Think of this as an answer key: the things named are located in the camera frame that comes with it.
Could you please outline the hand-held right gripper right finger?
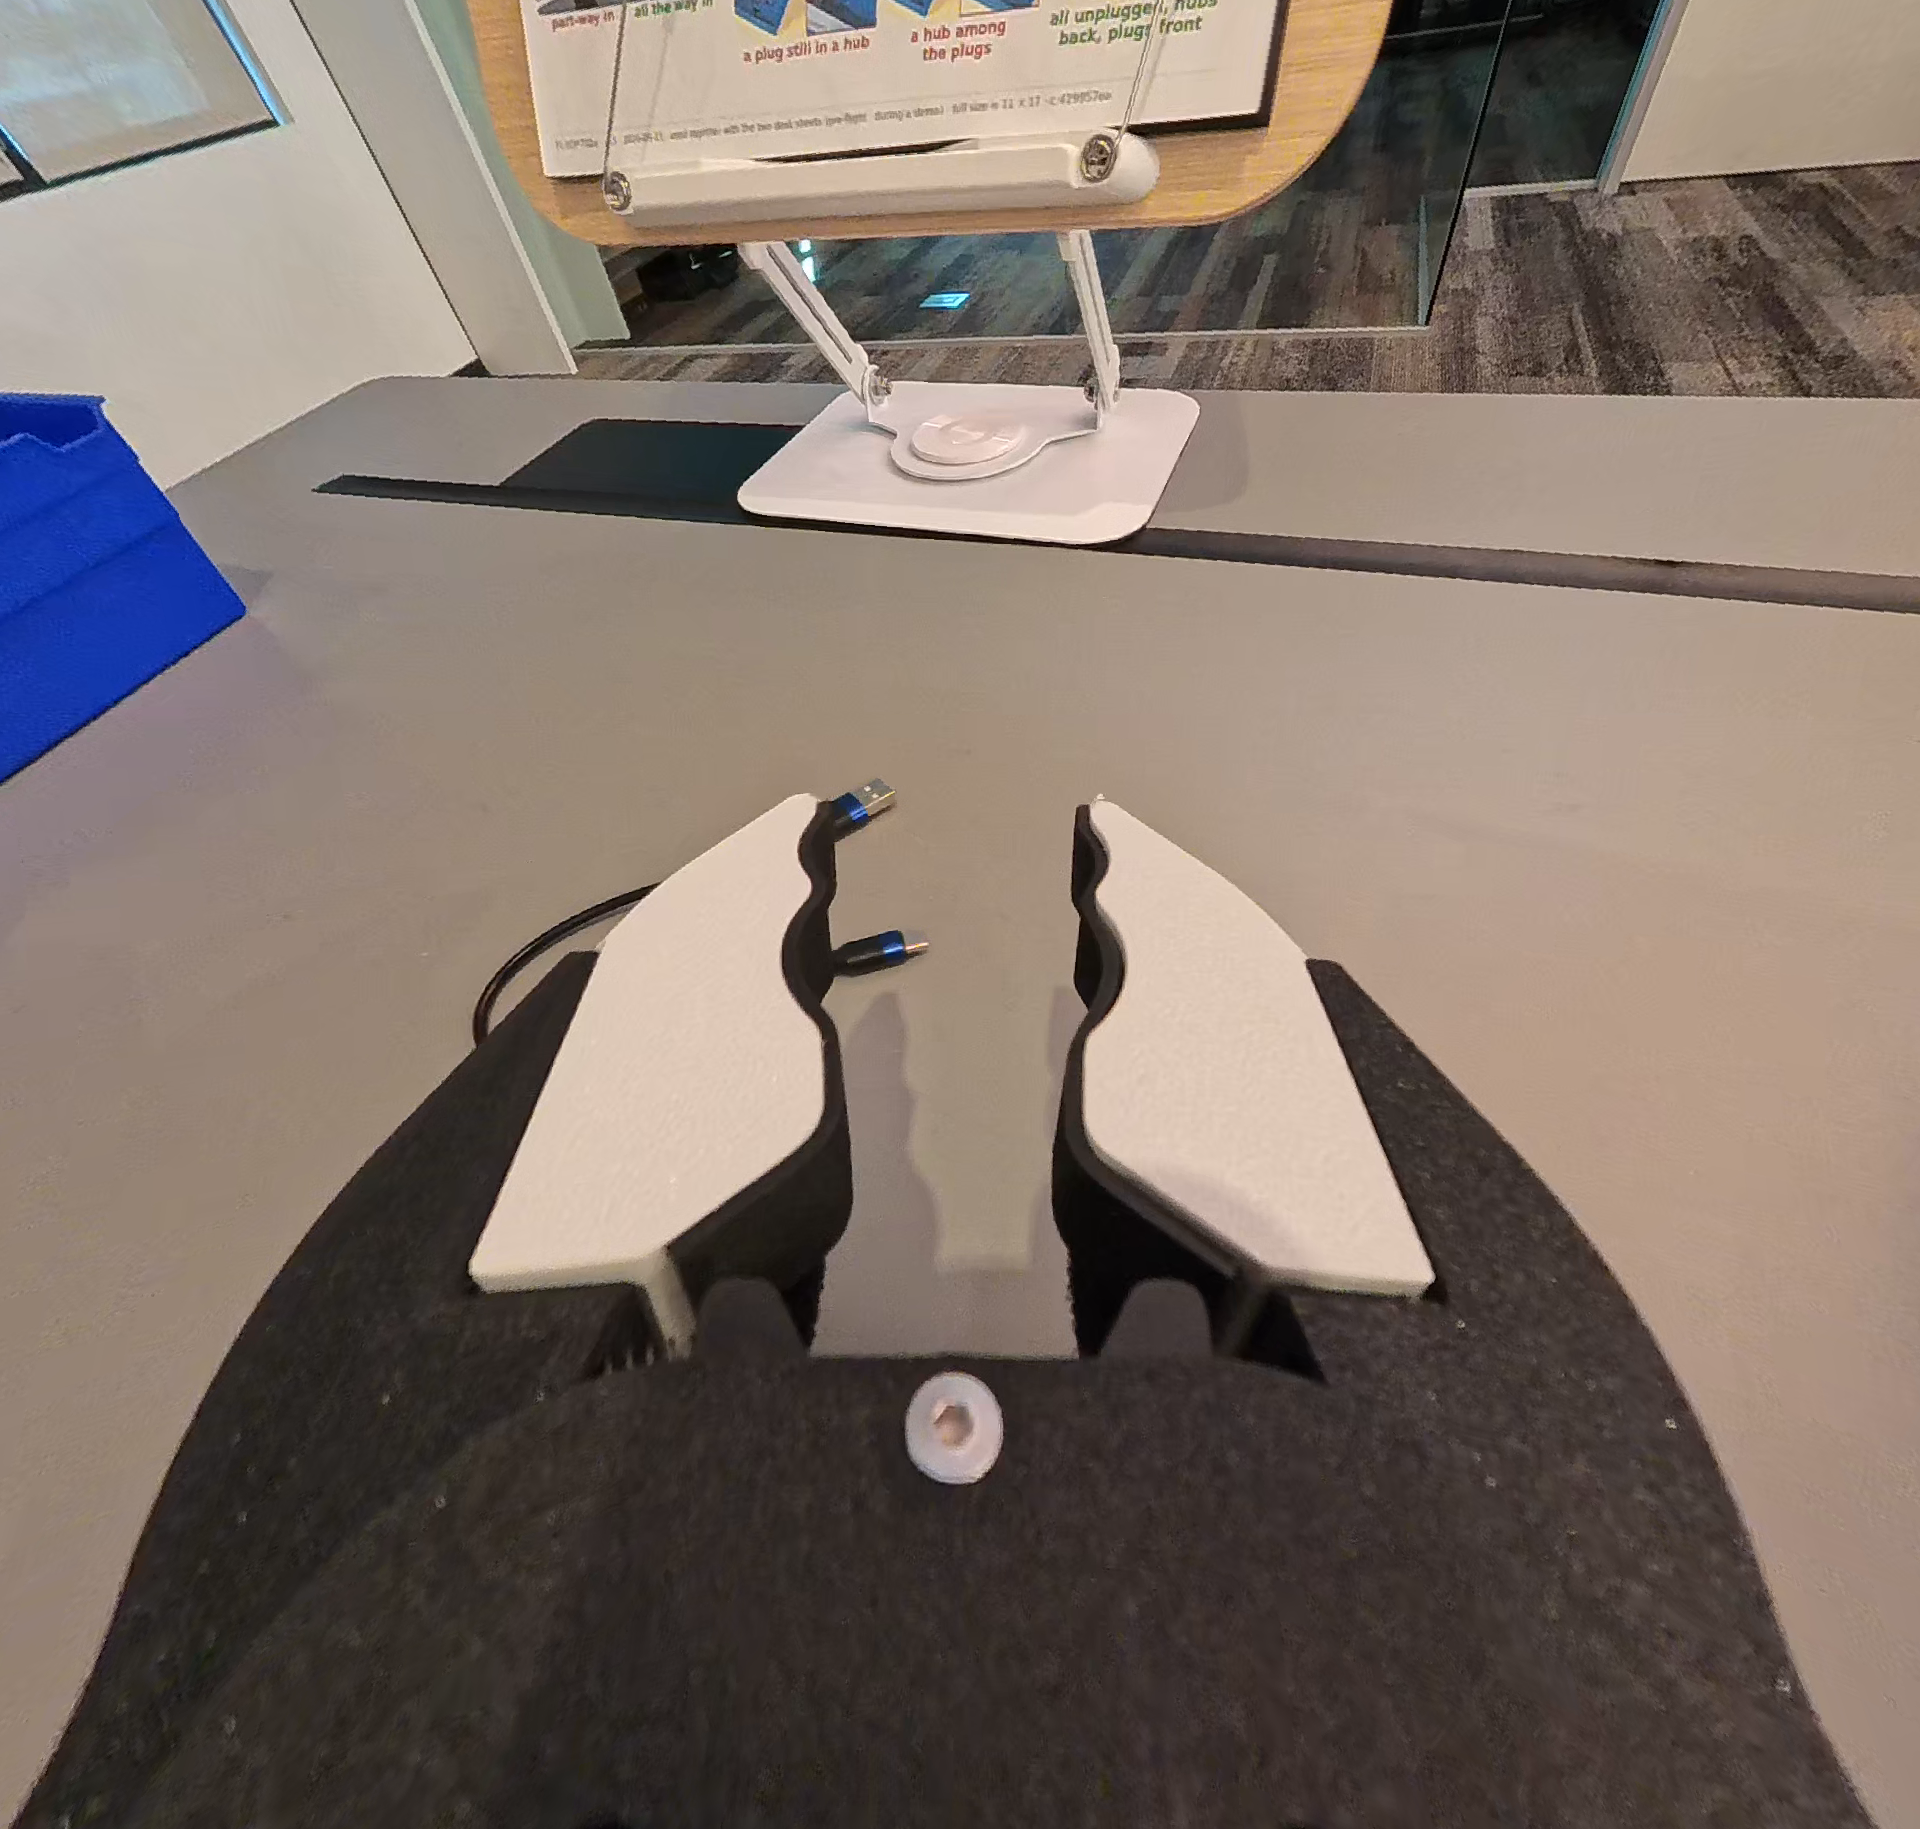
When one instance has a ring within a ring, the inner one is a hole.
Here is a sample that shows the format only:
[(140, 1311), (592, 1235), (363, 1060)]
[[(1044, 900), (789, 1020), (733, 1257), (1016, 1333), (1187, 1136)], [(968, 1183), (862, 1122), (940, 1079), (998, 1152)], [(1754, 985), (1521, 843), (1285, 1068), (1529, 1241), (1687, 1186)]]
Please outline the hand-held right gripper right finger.
[(1066, 1161), (1223, 1274), (1426, 1298), (1437, 1282), (1307, 954), (1116, 802), (1075, 812)]

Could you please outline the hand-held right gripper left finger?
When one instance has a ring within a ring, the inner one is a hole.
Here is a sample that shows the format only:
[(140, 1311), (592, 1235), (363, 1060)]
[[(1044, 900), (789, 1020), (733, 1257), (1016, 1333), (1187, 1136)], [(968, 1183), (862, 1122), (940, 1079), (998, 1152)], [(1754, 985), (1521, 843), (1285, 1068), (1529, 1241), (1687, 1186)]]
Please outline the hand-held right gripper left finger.
[(467, 1262), (488, 1294), (807, 1286), (850, 1217), (833, 813), (791, 795), (604, 937)]

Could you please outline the black usb cable blue plugs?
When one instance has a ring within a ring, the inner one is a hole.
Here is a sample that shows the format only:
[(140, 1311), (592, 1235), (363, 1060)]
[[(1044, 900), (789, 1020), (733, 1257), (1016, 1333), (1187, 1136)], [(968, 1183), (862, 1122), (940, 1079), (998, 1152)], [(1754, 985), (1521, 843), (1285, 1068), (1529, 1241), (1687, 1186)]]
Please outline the black usb cable blue plugs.
[[(882, 779), (869, 779), (868, 784), (852, 787), (850, 791), (833, 796), (829, 802), (833, 840), (844, 840), (850, 834), (866, 828), (868, 824), (873, 824), (873, 821), (890, 812), (895, 802), (895, 789), (884, 784)], [(472, 1045), (478, 1047), (493, 1033), (496, 1009), (499, 1000), (504, 1000), (507, 990), (514, 987), (518, 976), (528, 974), (532, 965), (535, 965), (544, 955), (559, 950), (564, 945), (576, 940), (587, 929), (594, 929), (601, 924), (618, 920), (632, 907), (651, 896), (654, 889), (656, 884), (640, 884), (629, 892), (618, 892), (609, 897), (602, 897), (601, 902), (564, 914), (559, 920), (546, 925), (535, 937), (516, 947), (514, 954), (511, 954), (499, 965), (496, 965), (493, 974), (485, 981), (476, 1002), (472, 1004), (467, 1020)], [(876, 933), (859, 937), (832, 949), (829, 970), (836, 979), (869, 976), (880, 970), (899, 968), (907, 962), (924, 955), (926, 950), (928, 940), (910, 932), (880, 929)]]

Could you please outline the blue plastic bin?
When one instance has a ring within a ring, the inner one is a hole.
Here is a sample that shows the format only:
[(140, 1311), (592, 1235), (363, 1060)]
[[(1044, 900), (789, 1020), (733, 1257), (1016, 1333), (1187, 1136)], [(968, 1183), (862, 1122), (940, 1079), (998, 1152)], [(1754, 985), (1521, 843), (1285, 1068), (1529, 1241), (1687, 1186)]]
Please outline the blue plastic bin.
[(2, 396), (4, 782), (244, 614), (99, 396)]

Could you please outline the white stand with wooden board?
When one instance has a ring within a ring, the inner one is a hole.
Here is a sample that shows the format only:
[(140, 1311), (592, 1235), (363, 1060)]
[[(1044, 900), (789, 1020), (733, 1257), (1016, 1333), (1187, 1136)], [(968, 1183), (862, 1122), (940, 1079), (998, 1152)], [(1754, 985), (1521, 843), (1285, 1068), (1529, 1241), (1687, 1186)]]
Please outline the white stand with wooden board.
[[(1284, 0), (1258, 121), (1139, 131), (1073, 124), (1037, 137), (899, 152), (703, 159), (558, 177), (543, 169), (518, 0), (464, 0), (511, 168), (543, 216), (604, 248), (721, 243), (738, 251), (837, 376), (841, 395), (738, 490), (756, 521), (1107, 547), (1154, 514), (1198, 426), (1190, 395), (1123, 388), (1097, 229), (1201, 227), (1293, 185), (1356, 108), (1392, 0)], [(805, 272), (801, 237), (1047, 235), (1089, 348), (1073, 386), (890, 374)]]

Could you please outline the printed instruction sheet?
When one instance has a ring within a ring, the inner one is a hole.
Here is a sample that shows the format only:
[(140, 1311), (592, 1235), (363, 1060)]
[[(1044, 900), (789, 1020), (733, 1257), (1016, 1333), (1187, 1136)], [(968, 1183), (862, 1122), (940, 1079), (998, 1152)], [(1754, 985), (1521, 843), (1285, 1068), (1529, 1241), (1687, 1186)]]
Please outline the printed instruction sheet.
[(548, 175), (1236, 127), (1284, 0), (518, 0)]

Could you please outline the large gridded window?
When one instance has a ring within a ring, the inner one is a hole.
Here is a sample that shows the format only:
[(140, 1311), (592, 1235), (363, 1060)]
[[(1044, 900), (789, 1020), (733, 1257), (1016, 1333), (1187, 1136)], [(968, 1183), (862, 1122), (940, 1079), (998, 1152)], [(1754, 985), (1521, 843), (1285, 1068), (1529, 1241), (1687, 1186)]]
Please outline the large gridded window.
[(2, 0), (2, 192), (281, 127), (227, 0)]

